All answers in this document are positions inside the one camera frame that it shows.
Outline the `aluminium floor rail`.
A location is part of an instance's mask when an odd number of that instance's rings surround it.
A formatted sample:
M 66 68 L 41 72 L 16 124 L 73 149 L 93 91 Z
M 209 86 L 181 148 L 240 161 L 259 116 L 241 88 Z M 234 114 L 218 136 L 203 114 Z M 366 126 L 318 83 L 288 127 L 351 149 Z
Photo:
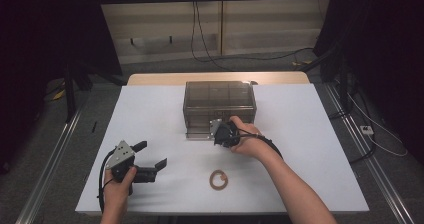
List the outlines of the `aluminium floor rail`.
M 31 191 L 30 196 L 22 208 L 15 224 L 33 224 L 52 182 L 53 175 L 78 124 L 80 116 L 81 109 L 77 109 L 65 123 L 61 135 L 48 159 L 48 162 L 45 165 L 40 177 L 38 178 L 35 187 Z
M 331 85 L 326 85 L 325 89 L 327 90 L 336 110 L 339 111 L 341 109 L 341 104 L 339 103 L 339 94 L 337 93 L 336 88 Z M 377 158 L 370 154 L 372 147 L 368 143 L 368 138 L 361 132 L 354 118 L 348 114 L 346 117 L 341 117 L 341 120 L 347 128 L 347 131 L 362 157 L 361 160 L 350 161 L 350 165 L 354 167 L 359 163 L 365 164 L 397 222 L 399 224 L 415 224 L 414 219 L 398 191 L 390 181 L 388 175 L 383 170 Z

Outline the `white table mat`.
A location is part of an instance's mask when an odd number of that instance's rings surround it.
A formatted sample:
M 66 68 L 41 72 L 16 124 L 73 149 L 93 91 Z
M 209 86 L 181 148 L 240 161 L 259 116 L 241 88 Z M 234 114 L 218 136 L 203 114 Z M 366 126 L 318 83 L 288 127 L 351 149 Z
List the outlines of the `white table mat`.
M 259 215 L 284 205 L 264 167 L 210 140 L 189 140 L 182 86 L 126 86 L 76 206 L 97 215 L 98 178 L 106 154 L 120 141 L 147 141 L 135 159 L 152 166 L 167 159 L 155 182 L 136 184 L 128 209 L 157 215 Z M 364 212 L 368 205 L 341 144 L 311 84 L 257 85 L 254 124 L 278 147 L 285 162 L 335 213 Z

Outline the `black metal stand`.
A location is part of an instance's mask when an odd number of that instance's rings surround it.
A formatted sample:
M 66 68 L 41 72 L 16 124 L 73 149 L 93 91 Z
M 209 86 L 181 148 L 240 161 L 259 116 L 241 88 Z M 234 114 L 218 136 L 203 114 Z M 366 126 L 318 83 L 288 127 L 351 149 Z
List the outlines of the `black metal stand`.
M 348 70 L 347 61 L 344 57 L 340 44 L 335 44 L 329 50 L 317 57 L 310 64 L 302 67 L 301 72 L 307 73 L 318 67 L 320 78 L 324 83 L 335 81 L 339 77 L 338 94 L 341 109 L 330 115 L 331 119 L 346 117 L 352 110 L 348 101 Z
M 111 74 L 106 73 L 105 71 L 101 71 L 97 67 L 93 67 L 85 63 L 67 64 L 64 68 L 65 95 L 67 101 L 67 123 L 71 121 L 71 119 L 76 115 L 77 111 L 74 84 L 77 84 L 77 86 L 82 91 L 90 91 L 93 87 L 93 83 L 89 78 L 90 74 L 100 76 L 106 81 L 117 86 L 124 86 L 127 84 L 127 81 L 119 79 Z

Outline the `person's left hand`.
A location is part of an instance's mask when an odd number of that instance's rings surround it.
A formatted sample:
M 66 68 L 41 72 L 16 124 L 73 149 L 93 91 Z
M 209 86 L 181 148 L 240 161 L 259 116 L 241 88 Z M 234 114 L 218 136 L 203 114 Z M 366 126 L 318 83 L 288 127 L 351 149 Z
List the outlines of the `person's left hand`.
M 122 214 L 127 211 L 127 203 L 129 196 L 129 188 L 136 175 L 136 168 L 131 167 L 126 173 L 122 182 L 117 182 L 113 179 L 112 171 L 105 171 L 105 187 L 104 187 L 104 199 L 105 199 L 105 213 L 118 213 Z

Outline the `black curtain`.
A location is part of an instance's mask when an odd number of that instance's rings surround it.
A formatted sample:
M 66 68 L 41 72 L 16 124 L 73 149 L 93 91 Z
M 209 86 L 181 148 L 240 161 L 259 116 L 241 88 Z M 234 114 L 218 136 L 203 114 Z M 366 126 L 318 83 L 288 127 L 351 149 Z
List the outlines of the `black curtain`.
M 122 73 L 98 0 L 0 0 L 0 175 L 28 137 L 56 78 L 88 88 Z
M 424 0 L 330 0 L 314 53 L 334 46 L 424 165 Z

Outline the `person's right hand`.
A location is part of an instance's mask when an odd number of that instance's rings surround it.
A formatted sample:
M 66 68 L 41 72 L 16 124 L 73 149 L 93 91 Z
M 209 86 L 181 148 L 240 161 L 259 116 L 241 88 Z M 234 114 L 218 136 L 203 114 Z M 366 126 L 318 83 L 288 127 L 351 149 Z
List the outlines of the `person's right hand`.
M 240 129 L 241 134 L 259 134 L 260 131 L 252 123 L 244 123 L 239 117 L 232 116 L 230 120 Z M 241 137 L 238 145 L 230 150 L 237 154 L 253 157 L 262 161 L 267 155 L 274 154 L 274 151 L 264 141 L 254 137 Z

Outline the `wooden table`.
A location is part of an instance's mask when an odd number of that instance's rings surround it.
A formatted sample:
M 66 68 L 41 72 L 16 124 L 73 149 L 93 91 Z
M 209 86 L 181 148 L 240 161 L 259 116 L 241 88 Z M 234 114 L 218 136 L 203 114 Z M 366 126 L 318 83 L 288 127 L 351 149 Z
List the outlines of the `wooden table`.
M 277 72 L 204 72 L 204 73 L 144 73 L 129 77 L 128 86 L 185 85 L 189 81 L 253 81 L 258 84 L 308 84 L 300 71 Z

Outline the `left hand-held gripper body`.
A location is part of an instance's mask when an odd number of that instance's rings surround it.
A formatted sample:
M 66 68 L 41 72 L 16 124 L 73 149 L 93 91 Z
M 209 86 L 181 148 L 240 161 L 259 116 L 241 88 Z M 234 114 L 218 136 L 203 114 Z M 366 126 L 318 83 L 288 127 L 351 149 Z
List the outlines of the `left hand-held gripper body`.
M 112 171 L 115 181 L 122 182 L 126 173 L 131 167 L 135 167 L 137 172 L 133 179 L 134 183 L 154 182 L 157 175 L 155 167 L 139 167 L 134 164 L 137 152 L 132 150 L 127 142 L 122 140 L 115 148 L 112 157 L 108 160 L 106 168 Z

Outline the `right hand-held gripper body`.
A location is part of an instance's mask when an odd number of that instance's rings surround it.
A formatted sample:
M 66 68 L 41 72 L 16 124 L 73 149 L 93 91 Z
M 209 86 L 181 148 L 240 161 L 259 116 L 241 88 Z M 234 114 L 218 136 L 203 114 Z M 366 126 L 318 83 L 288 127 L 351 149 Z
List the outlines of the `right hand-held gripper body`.
M 230 148 L 240 142 L 240 135 L 237 126 L 232 122 L 223 122 L 221 119 L 210 121 L 209 135 L 214 140 L 215 145 Z

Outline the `smoky transparent drawer box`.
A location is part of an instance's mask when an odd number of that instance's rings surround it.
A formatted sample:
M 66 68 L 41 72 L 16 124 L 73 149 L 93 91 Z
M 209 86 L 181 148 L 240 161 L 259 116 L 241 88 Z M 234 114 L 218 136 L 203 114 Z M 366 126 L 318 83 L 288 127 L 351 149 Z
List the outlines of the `smoky transparent drawer box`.
M 250 81 L 187 82 L 183 114 L 187 132 L 209 132 L 211 120 L 228 122 L 238 116 L 253 123 L 257 111 L 253 85 Z

